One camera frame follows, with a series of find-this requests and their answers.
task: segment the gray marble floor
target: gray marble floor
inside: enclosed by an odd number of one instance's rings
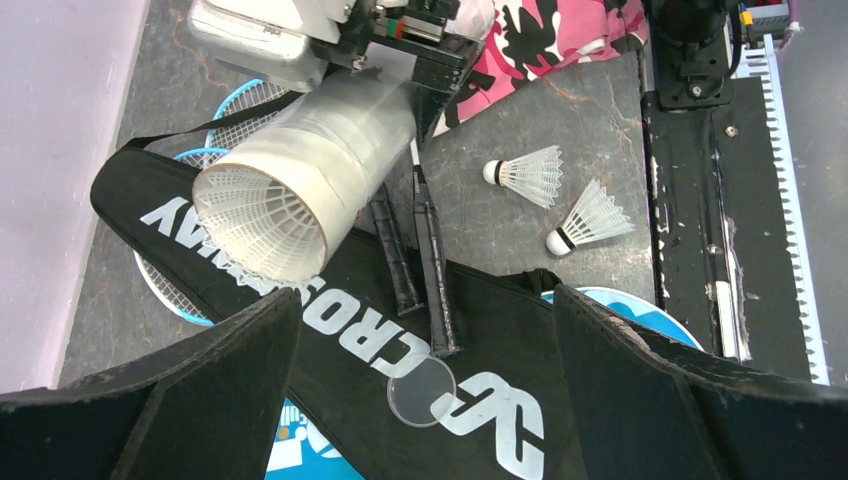
[[[120,139],[185,129],[210,119],[245,78],[215,63],[187,32],[189,0],[153,0]],[[536,267],[572,285],[600,285],[653,298],[639,87],[635,56],[566,68],[525,87],[435,139],[422,156],[440,208],[447,256],[502,275]],[[175,154],[200,136],[160,142]],[[483,181],[483,165],[560,145],[560,202],[545,211]],[[409,159],[387,179],[411,239]],[[598,178],[637,230],[555,259],[544,238],[585,185]],[[363,218],[360,225],[370,229]],[[130,249],[98,226],[71,333],[62,384],[125,363],[202,327],[180,320],[149,291]]]

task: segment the racket handle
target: racket handle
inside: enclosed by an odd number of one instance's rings
[[[371,201],[368,202],[368,211],[374,221],[374,229],[377,231],[386,265],[392,277],[398,316],[403,317],[424,307],[425,303],[412,281],[406,246],[403,244],[400,227],[385,183],[371,197]]]
[[[447,261],[443,254],[439,217],[432,203],[416,203],[414,213],[427,286],[427,303],[430,307],[430,350],[435,357],[449,357],[461,352],[463,348],[457,340],[457,329],[448,299]]]

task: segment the white shuttlecock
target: white shuttlecock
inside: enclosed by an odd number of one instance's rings
[[[326,256],[321,226],[275,179],[218,163],[197,176],[193,197],[210,238],[246,276],[298,282],[320,273]]]
[[[492,160],[483,167],[483,178],[501,185],[542,208],[550,208],[559,196],[559,146],[551,145],[515,160]]]
[[[630,217],[615,206],[615,197],[592,180],[583,190],[568,218],[548,235],[545,244],[554,255],[565,255],[578,245],[623,235],[633,230]]]

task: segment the wire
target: wire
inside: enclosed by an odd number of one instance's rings
[[[709,94],[702,96],[700,100],[710,99],[718,95],[727,80],[730,80],[736,73],[736,69],[739,68],[739,63],[742,61],[742,21],[739,19],[738,8],[733,8],[730,11],[730,35],[732,37],[731,48],[733,49],[730,66],[727,67],[727,72],[722,75],[718,85]]]

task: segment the black mount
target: black mount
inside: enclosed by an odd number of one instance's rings
[[[730,103],[724,25],[735,0],[652,0],[654,81],[663,110]]]

